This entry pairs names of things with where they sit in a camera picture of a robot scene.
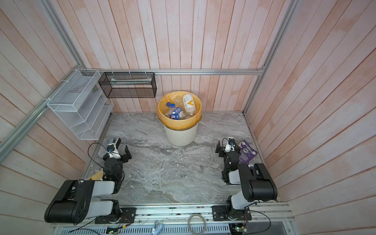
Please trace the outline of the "clear bottle white cap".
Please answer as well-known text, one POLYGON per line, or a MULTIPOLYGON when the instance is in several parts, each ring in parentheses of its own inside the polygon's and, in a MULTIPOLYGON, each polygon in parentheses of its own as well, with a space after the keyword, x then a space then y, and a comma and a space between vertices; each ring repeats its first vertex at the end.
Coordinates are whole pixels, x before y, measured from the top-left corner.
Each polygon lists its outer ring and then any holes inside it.
POLYGON ((173 103, 176 105, 176 107, 179 107, 182 110, 185 110, 185 105, 184 105, 184 102, 183 102, 183 97, 181 95, 177 95, 173 99, 173 103))

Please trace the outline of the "yellow calculator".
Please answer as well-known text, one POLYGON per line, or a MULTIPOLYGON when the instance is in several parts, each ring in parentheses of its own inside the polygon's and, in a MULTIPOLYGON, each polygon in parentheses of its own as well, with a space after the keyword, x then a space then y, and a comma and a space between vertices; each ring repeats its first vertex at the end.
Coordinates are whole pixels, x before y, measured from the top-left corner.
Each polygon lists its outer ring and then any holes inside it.
POLYGON ((93 175, 92 177, 90 177, 88 180, 101 181, 103 179, 103 176, 104 176, 104 172, 103 170, 101 170, 95 175, 93 175))

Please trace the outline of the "black smartphone white case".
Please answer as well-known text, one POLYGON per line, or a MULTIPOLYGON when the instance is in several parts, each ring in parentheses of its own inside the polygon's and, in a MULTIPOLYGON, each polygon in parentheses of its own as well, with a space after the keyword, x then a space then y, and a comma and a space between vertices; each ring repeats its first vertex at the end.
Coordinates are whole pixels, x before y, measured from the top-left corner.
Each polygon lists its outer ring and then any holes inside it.
POLYGON ((112 138, 112 139, 109 140, 109 143, 107 145, 107 149, 111 149, 111 150, 117 149, 119 147, 120 143, 121 143, 120 138, 112 138))

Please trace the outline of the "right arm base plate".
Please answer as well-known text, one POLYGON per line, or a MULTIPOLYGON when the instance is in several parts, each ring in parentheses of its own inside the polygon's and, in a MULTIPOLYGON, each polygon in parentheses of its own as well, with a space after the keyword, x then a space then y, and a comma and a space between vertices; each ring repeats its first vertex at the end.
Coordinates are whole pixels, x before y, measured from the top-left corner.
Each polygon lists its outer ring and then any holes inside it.
POLYGON ((231 206, 219 205, 212 206, 212 217, 214 221, 234 221, 234 220, 243 220, 250 221, 252 220, 250 210, 241 209, 235 210, 231 206))

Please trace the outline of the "yellow bin liner bag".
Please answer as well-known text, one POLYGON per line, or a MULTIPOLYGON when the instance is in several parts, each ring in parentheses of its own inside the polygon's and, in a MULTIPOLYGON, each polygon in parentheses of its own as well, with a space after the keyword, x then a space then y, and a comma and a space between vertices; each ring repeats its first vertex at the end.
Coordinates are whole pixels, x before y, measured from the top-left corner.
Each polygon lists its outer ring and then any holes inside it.
POLYGON ((163 96, 157 103, 156 109, 159 120, 166 127, 173 130, 184 130, 195 126, 202 116, 202 103, 201 100, 194 94, 185 91, 176 91, 163 96), (186 94, 192 95, 194 103, 196 105, 196 115, 185 120, 173 120, 165 115, 167 111, 167 102, 173 101, 177 96, 184 96, 186 94))

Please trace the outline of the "white label clear bottle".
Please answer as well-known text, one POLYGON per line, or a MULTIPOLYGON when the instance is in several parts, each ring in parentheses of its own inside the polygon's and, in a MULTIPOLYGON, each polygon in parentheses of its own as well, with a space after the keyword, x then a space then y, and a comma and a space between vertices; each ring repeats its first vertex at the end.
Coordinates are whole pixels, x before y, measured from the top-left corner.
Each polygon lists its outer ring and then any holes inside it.
POLYGON ((187 115, 192 116, 192 115, 195 114, 196 105, 195 105, 195 102, 194 102, 193 95, 185 94, 183 96, 183 104, 184 104, 185 111, 186 111, 187 115))

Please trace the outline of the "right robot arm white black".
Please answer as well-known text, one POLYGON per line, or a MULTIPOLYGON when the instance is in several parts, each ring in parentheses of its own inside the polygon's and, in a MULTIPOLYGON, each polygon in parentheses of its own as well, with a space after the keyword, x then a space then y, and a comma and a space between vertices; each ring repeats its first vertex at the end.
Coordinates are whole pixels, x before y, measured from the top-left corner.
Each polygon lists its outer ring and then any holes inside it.
POLYGON ((266 166, 250 163, 258 152, 247 141, 237 144, 234 138, 224 138, 218 142, 215 152, 224 160, 224 183, 240 186, 241 190, 229 196, 224 206, 212 206, 214 221, 251 220, 251 205, 277 199, 277 187, 266 166))

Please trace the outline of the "purple framed card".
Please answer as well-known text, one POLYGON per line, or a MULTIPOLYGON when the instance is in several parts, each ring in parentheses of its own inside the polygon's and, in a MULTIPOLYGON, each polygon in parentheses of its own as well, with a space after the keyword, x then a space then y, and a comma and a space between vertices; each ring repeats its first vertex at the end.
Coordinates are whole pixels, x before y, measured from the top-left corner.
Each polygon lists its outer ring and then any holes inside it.
POLYGON ((243 140, 239 143, 240 147, 240 164, 248 164, 251 160, 253 160, 257 155, 258 152, 252 148, 252 146, 246 141, 243 140))

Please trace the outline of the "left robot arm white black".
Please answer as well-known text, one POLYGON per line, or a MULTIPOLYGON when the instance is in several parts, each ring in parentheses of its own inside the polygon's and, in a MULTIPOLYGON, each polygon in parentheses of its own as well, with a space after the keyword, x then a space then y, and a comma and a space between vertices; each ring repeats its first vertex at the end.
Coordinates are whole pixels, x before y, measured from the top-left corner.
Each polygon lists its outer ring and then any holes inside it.
POLYGON ((99 200, 99 196, 117 194, 125 179, 123 164, 132 156, 125 147, 118 152, 121 139, 113 139, 103 156, 103 176, 100 180, 67 180, 63 183, 49 206, 44 220, 47 223, 79 224, 88 218, 96 223, 119 223, 123 219, 119 202, 113 199, 99 200))

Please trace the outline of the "cream waste bin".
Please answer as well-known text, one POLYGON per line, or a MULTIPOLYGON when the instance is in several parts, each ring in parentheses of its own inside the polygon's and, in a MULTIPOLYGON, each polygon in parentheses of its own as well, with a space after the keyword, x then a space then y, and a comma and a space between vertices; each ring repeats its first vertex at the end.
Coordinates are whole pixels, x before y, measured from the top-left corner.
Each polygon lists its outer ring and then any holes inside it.
POLYGON ((196 137, 198 123, 188 129, 174 130, 164 126, 168 141, 175 146, 186 146, 192 143, 196 137))

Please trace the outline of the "black mesh basket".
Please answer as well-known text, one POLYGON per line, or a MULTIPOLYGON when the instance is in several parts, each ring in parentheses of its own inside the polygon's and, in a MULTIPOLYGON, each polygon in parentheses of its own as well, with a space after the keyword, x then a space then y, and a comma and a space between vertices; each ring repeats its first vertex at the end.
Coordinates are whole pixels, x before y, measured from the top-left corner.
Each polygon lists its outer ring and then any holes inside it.
POLYGON ((157 92, 152 72, 104 72, 99 85, 107 98, 154 98, 157 92))

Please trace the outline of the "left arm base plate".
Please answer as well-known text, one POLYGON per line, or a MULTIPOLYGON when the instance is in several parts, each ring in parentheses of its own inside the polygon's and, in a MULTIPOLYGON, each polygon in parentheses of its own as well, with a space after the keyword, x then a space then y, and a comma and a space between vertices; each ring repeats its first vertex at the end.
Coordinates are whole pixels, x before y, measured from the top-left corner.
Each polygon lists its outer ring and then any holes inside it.
POLYGON ((134 207, 115 209, 109 215, 98 216, 95 219, 95 224, 132 224, 135 220, 136 210, 134 207))

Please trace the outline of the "blue label crushed bottle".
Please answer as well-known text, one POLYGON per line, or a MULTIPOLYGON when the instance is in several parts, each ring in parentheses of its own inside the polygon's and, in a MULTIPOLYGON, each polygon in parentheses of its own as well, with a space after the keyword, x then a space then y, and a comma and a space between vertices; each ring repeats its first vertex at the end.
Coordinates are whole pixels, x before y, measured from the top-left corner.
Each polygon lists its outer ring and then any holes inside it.
POLYGON ((167 102, 166 106, 168 110, 166 111, 165 115, 174 120, 184 120, 187 118, 186 113, 179 107, 176 106, 174 103, 167 102))

